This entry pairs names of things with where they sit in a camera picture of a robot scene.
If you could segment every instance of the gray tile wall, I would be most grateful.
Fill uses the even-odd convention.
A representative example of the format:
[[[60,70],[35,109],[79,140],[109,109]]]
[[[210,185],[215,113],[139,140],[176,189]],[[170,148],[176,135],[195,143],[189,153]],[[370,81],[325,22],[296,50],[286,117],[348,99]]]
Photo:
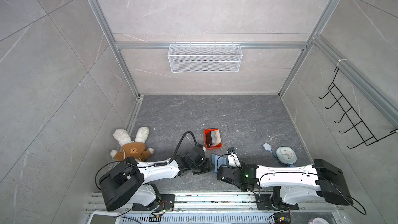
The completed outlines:
[[[167,49],[125,49],[140,93],[277,94],[300,49],[243,49],[238,72],[172,73]]]
[[[118,41],[306,41],[328,0],[99,0]]]
[[[341,0],[321,35],[398,106],[397,33],[398,0]]]
[[[344,112],[337,104],[325,109],[334,103],[330,94],[319,99],[328,91],[335,75],[334,69],[335,65],[314,47],[283,97],[286,108],[312,159],[324,159],[341,168],[352,197],[366,208],[368,215],[364,217],[352,207],[345,207],[351,222],[396,223],[395,198],[398,191],[395,185],[398,174],[395,167],[398,158],[394,154],[397,137],[390,136],[370,146],[347,147],[359,144],[361,138],[353,129],[345,134],[339,133],[352,125],[347,117],[338,124],[334,122],[338,122]],[[335,84],[377,138],[394,129],[342,72],[337,74]],[[343,100],[341,103],[345,110],[349,108]],[[362,124],[358,129],[365,138],[370,137]]]
[[[341,0],[321,32],[331,45],[348,59],[369,81],[398,104],[398,11],[397,0]],[[353,197],[361,197],[368,216],[346,208],[354,223],[398,223],[396,184],[396,141],[398,134],[355,149],[361,138],[351,130],[347,117],[339,121],[343,111],[333,104],[327,92],[334,76],[334,64],[317,48],[311,50],[288,88],[284,100],[298,132],[312,158],[325,157],[344,170]],[[395,127],[341,72],[336,85],[351,102],[376,138],[387,135]],[[371,137],[360,124],[365,139]]]
[[[328,0],[99,0],[117,42],[306,42]],[[278,93],[299,50],[244,50],[237,73],[171,73],[123,50],[140,93]]]
[[[0,222],[77,223],[132,92],[87,0],[0,0],[0,33]]]

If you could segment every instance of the orange container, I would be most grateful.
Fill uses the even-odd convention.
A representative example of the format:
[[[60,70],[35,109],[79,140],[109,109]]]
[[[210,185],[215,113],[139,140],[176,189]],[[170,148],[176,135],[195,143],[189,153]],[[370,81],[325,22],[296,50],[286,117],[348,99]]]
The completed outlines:
[[[205,130],[205,143],[206,143],[206,149],[215,150],[215,149],[220,149],[220,148],[222,147],[222,142],[219,143],[219,144],[216,145],[216,146],[213,146],[213,147],[209,147],[208,144],[207,144],[206,134],[208,134],[208,133],[211,132],[211,131],[217,131],[217,130],[219,130],[219,129],[206,129],[206,130]]]

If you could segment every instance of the gray floor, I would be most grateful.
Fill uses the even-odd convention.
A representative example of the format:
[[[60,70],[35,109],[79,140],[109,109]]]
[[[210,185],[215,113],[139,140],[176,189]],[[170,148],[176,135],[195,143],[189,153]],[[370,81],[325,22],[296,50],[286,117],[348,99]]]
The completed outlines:
[[[187,130],[194,133],[197,142],[204,145],[204,130],[221,131],[222,148],[206,150],[206,156],[222,155],[235,147],[245,163],[278,167],[279,163],[262,145],[272,148],[289,146],[297,155],[295,165],[309,164],[308,157],[289,116],[277,95],[146,95],[142,101],[132,138],[139,127],[150,128],[147,148],[155,153],[148,161],[170,158]],[[178,154],[194,147],[188,134]],[[154,182],[160,191],[237,191],[227,183],[216,180],[212,172],[202,175],[188,173],[184,177]]]

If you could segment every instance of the clock face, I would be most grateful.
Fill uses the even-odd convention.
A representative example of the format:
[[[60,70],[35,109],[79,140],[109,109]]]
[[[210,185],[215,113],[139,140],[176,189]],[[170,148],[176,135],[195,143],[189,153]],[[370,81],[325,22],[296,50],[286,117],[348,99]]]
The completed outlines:
[[[287,146],[279,147],[276,150],[276,152],[277,152],[278,159],[282,163],[292,164],[297,161],[296,153],[290,147],[287,147]]]

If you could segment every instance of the wire mesh basket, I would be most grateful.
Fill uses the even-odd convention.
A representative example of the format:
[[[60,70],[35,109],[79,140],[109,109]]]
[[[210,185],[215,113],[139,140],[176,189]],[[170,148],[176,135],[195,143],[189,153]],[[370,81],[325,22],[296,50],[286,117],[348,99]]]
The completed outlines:
[[[238,72],[239,44],[172,44],[167,54],[173,73]]]

